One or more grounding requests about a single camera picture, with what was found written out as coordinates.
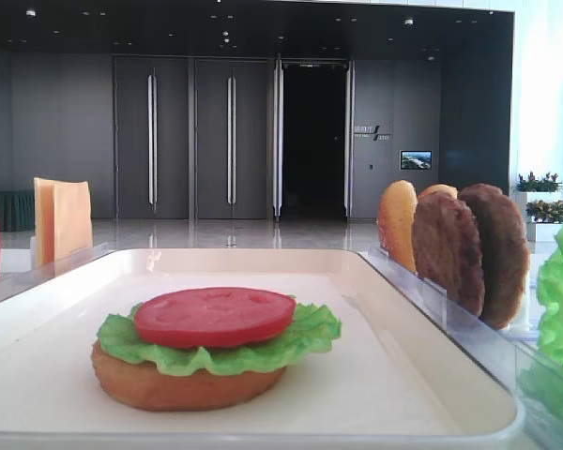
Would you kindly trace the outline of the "bread bun slice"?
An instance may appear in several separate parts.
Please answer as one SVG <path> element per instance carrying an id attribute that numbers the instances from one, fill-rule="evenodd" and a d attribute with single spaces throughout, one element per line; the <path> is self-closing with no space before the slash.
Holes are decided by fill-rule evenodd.
<path id="1" fill-rule="evenodd" d="M 378 208 L 381 248 L 410 272 L 416 271 L 412 249 L 412 225 L 417 204 L 413 185 L 400 180 L 389 185 L 384 191 Z"/>
<path id="2" fill-rule="evenodd" d="M 421 200 L 424 197 L 436 192 L 441 192 L 443 194 L 449 195 L 453 199 L 456 199 L 458 197 L 458 189 L 456 187 L 446 184 L 435 184 L 423 189 L 418 195 L 418 199 Z"/>

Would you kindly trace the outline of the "middle dark double door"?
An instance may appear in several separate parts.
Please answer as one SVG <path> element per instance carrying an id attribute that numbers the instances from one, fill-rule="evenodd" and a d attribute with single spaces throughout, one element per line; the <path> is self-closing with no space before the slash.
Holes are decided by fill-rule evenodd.
<path id="1" fill-rule="evenodd" d="M 266 217 L 267 65 L 196 63 L 199 219 Z"/>

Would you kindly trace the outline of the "upper potted plant box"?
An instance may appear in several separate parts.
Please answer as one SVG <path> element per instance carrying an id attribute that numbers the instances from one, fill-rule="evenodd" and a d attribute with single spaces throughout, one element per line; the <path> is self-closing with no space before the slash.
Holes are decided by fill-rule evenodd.
<path id="1" fill-rule="evenodd" d="M 552 203 L 563 199 L 562 182 L 557 173 L 536 176 L 530 172 L 527 177 L 520 174 L 515 191 L 515 199 L 522 206 L 535 201 Z"/>

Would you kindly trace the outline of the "clear acrylic right holder rack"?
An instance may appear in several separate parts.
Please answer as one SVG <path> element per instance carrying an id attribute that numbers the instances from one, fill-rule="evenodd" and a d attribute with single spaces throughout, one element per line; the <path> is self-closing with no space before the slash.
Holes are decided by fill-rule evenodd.
<path id="1" fill-rule="evenodd" d="M 370 246 L 360 255 L 523 402 L 525 436 L 533 444 L 563 449 L 562 366 L 511 332 L 489 328 L 449 300 L 442 288 L 404 269 L 381 248 Z"/>

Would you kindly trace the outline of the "lower potted plant box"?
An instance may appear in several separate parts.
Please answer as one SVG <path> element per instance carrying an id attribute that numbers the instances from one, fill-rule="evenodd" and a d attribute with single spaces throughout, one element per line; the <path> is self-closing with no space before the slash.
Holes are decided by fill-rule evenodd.
<path id="1" fill-rule="evenodd" d="M 563 225 L 563 200 L 528 202 L 526 212 L 529 218 L 526 225 L 527 239 L 531 242 L 553 241 Z"/>

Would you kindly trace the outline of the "front bread bun slice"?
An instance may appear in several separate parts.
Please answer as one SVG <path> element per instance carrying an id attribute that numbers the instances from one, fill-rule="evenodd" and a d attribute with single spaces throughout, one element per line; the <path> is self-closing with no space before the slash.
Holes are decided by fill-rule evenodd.
<path id="1" fill-rule="evenodd" d="M 389 185 L 384 191 L 378 208 L 381 248 L 410 272 L 416 271 L 412 249 L 412 225 L 417 204 L 413 185 L 400 180 Z"/>

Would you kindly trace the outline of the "red tomato slice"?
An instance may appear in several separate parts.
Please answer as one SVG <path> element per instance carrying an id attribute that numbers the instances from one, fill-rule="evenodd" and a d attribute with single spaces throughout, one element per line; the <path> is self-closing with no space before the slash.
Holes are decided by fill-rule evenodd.
<path id="1" fill-rule="evenodd" d="M 149 343 L 177 349 L 234 348 L 274 338 L 292 322 L 297 302 L 240 287 L 183 290 L 139 306 L 134 324 Z"/>

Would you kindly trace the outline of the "clear acrylic holder rack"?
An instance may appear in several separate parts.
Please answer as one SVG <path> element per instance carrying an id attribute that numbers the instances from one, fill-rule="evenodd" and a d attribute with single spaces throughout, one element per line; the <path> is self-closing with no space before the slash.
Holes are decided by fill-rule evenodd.
<path id="1" fill-rule="evenodd" d="M 360 255 L 523 402 L 525 436 L 533 444 L 563 449 L 562 366 L 511 332 L 489 328 L 449 300 L 442 288 L 404 269 L 381 248 L 370 246 Z"/>
<path id="2" fill-rule="evenodd" d="M 97 247 L 76 251 L 66 258 L 29 271 L 2 274 L 0 275 L 0 303 L 112 252 L 104 243 Z"/>

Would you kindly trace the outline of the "rear brown meat patty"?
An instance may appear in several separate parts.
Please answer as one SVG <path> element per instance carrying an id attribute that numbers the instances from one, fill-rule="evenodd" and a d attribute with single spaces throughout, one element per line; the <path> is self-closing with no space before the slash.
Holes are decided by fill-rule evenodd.
<path id="1" fill-rule="evenodd" d="M 516 316 L 525 294 L 529 249 L 525 224 L 515 202 L 499 187 L 476 184 L 458 198 L 479 228 L 485 296 L 480 319 L 502 329 Z"/>

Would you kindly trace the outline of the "front brown meat patty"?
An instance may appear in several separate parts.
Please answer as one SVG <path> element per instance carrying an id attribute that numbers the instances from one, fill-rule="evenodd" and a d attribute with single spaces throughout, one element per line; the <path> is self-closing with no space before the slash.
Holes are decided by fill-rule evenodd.
<path id="1" fill-rule="evenodd" d="M 478 317 L 485 294 L 481 244 L 478 223 L 466 203 L 443 191 L 419 200 L 412 247 L 418 274 Z"/>

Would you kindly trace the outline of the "small wall screen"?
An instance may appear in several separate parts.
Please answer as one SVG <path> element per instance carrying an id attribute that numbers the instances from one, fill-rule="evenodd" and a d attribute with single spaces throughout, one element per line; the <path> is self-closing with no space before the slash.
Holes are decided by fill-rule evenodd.
<path id="1" fill-rule="evenodd" d="M 432 168 L 431 151 L 402 151 L 400 159 L 402 170 L 430 170 Z"/>

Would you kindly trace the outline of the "bottom bun slice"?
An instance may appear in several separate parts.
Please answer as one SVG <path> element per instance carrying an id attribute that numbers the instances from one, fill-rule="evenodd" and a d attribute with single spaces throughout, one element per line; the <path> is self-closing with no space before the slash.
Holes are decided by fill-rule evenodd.
<path id="1" fill-rule="evenodd" d="M 92 366 L 102 390 L 124 405 L 151 412 L 210 411 L 256 398 L 272 388 L 285 369 L 213 375 L 199 369 L 190 376 L 160 373 L 152 362 L 133 365 L 106 353 L 95 342 Z"/>

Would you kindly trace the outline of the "green skirted table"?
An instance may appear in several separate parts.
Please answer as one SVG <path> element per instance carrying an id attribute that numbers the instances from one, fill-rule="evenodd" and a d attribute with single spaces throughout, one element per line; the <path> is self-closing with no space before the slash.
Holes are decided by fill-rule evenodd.
<path id="1" fill-rule="evenodd" d="M 34 227 L 34 190 L 0 191 L 0 232 L 29 231 Z"/>

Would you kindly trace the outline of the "clear acrylic left holder rack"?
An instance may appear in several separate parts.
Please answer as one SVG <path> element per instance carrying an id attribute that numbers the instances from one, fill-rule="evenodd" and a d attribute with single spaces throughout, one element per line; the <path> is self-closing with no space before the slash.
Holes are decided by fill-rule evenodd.
<path id="1" fill-rule="evenodd" d="M 97 247 L 76 251 L 66 258 L 29 271 L 2 274 L 0 275 L 0 303 L 112 252 L 104 243 Z"/>

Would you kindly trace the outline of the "potted plant box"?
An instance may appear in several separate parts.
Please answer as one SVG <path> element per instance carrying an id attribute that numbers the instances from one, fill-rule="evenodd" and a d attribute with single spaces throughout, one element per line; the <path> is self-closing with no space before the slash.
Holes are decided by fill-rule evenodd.
<path id="1" fill-rule="evenodd" d="M 526 225 L 527 239 L 531 242 L 553 241 L 563 225 L 563 200 L 528 202 L 526 212 L 529 218 Z"/>
<path id="2" fill-rule="evenodd" d="M 535 201 L 552 203 L 563 199 L 562 182 L 557 173 L 536 176 L 530 172 L 527 177 L 520 174 L 515 191 L 515 199 L 522 206 Z"/>

